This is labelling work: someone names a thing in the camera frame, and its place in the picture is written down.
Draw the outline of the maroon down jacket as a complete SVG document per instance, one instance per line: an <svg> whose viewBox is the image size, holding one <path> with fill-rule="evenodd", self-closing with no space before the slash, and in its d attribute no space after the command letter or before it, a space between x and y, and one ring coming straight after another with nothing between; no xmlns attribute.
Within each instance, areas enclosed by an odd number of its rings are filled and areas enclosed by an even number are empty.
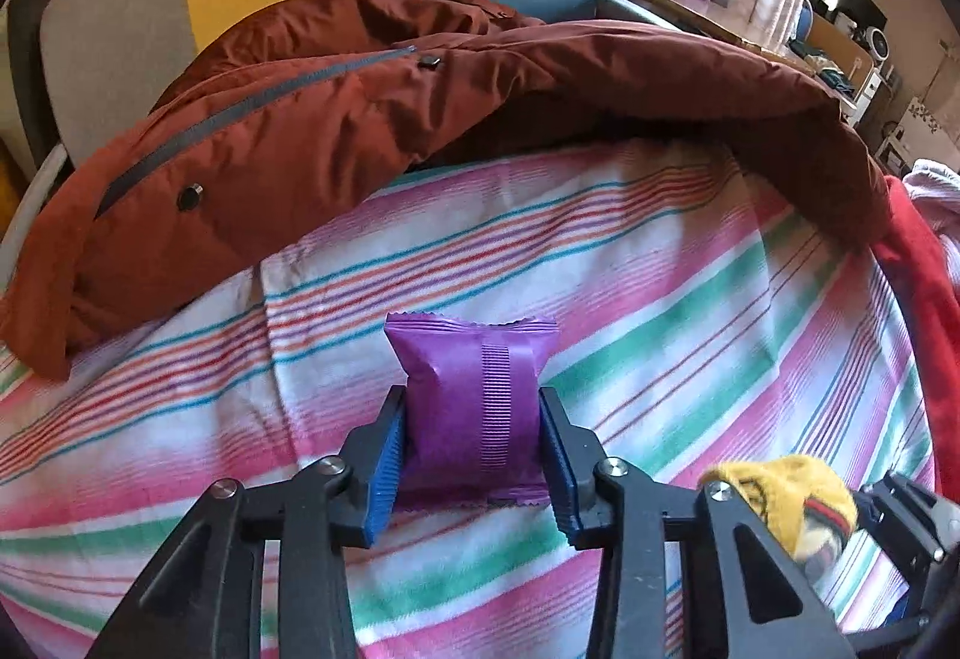
<svg viewBox="0 0 960 659"><path fill-rule="evenodd" d="M844 243L889 230L882 171L789 65L649 23L487 0L289 0L236 23L29 228L2 339L36 375L169 316L415 166L591 137L715 140Z"/></svg>

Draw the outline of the light pink knit garment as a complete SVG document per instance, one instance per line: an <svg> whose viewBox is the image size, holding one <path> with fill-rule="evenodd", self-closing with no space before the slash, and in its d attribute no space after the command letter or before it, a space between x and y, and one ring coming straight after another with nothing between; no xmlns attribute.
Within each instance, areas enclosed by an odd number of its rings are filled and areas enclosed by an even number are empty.
<svg viewBox="0 0 960 659"><path fill-rule="evenodd" d="M935 233L958 236L960 176L940 161L918 158L903 178L914 207Z"/></svg>

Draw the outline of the wooden window shelf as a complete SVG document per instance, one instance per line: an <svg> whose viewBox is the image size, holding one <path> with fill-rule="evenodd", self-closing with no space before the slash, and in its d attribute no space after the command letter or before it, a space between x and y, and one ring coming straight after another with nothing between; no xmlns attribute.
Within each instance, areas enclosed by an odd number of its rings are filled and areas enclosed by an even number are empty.
<svg viewBox="0 0 960 659"><path fill-rule="evenodd" d="M636 4L672 25L706 35L709 38L765 54L789 58L793 51L784 43L774 44L765 40L765 32L758 25L747 22L732 9L700 0L625 0Z"/></svg>

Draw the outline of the black rolled mat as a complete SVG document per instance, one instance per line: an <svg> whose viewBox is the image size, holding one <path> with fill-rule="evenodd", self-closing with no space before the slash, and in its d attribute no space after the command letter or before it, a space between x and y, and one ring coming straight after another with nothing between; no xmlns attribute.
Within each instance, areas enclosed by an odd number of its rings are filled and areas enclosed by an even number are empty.
<svg viewBox="0 0 960 659"><path fill-rule="evenodd" d="M59 142L44 76L41 25L52 0L10 0L8 59L14 99L34 165L41 166Z"/></svg>

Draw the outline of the striped pink green bedspread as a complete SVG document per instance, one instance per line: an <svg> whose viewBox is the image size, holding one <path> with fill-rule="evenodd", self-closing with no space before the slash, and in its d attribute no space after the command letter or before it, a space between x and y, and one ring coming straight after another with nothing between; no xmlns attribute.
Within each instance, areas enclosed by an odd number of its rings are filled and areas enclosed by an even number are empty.
<svg viewBox="0 0 960 659"><path fill-rule="evenodd" d="M402 379L384 319L550 317L574 422L692 487L727 459L820 457L934 487L907 323L726 150L635 142L418 173L93 350L65 383L2 363L2 600L78 657L217 478L290 477Z"/></svg>

